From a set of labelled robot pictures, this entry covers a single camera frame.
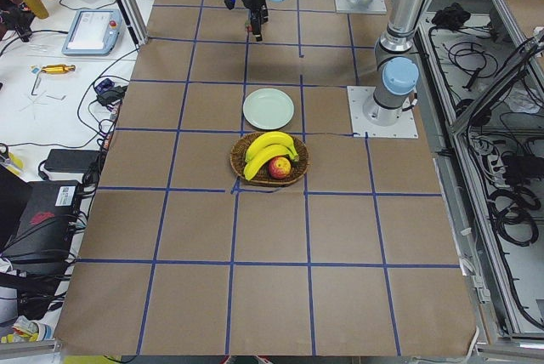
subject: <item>white label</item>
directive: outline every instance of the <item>white label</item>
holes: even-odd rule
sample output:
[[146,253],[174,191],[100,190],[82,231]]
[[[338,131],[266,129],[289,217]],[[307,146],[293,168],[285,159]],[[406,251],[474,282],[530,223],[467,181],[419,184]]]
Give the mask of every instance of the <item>white label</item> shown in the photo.
[[57,195],[57,202],[54,205],[56,207],[70,206],[75,193],[76,187],[60,187],[59,194]]

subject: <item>red logo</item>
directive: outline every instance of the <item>red logo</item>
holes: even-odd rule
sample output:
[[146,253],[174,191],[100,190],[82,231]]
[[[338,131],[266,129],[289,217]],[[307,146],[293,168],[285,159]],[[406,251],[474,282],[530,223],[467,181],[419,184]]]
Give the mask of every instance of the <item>red logo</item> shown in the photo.
[[46,211],[45,213],[37,213],[34,215],[31,219],[31,225],[37,225],[45,221],[46,219],[50,219],[54,217],[54,213],[51,213],[49,211]]

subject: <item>white cable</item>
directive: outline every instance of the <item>white cable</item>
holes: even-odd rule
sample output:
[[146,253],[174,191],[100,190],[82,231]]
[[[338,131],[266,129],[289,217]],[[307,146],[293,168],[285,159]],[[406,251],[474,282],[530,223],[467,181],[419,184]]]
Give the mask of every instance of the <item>white cable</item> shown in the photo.
[[431,362],[433,364],[436,364],[436,363],[449,363],[449,364],[467,364],[468,360],[470,359],[470,356],[472,355],[473,353],[473,350],[474,350],[474,346],[476,345],[476,342],[478,341],[478,336],[479,336],[479,328],[478,326],[476,326],[476,331],[474,332],[474,336],[473,336],[473,339],[472,341],[470,342],[470,345],[468,346],[468,351],[467,351],[467,355],[465,355],[464,358],[462,358],[461,360],[443,360],[443,361],[438,361],[438,360],[428,360],[428,359],[424,359],[424,358],[421,358],[421,357],[412,357],[413,360],[416,360],[414,362],[411,361],[411,364],[418,364],[420,362]]

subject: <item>brown woven basket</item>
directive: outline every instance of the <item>brown woven basket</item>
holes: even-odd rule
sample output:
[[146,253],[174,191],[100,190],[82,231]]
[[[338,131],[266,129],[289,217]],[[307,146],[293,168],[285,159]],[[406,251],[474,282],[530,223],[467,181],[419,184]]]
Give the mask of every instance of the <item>brown woven basket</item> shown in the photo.
[[264,166],[258,170],[257,175],[253,177],[251,181],[244,178],[246,150],[249,145],[263,133],[264,132],[246,134],[232,147],[232,150],[230,151],[230,165],[232,166],[232,169],[235,171],[236,175],[238,175],[242,181],[248,184],[268,187],[285,187],[286,185],[291,185],[296,181],[299,181],[308,170],[309,156],[306,145],[300,139],[297,139],[294,136],[292,136],[292,139],[295,143],[295,149],[297,149],[299,160],[298,162],[291,162],[291,173],[287,177],[284,179],[273,179],[270,177],[267,164],[264,164]]

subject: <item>yellow tool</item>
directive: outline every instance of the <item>yellow tool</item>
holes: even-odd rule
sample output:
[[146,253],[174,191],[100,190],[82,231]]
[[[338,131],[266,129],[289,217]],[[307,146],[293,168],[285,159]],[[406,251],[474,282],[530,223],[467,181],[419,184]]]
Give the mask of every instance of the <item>yellow tool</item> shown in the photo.
[[50,73],[52,75],[59,75],[63,73],[73,72],[75,70],[76,70],[75,65],[57,64],[57,65],[42,66],[41,72]]

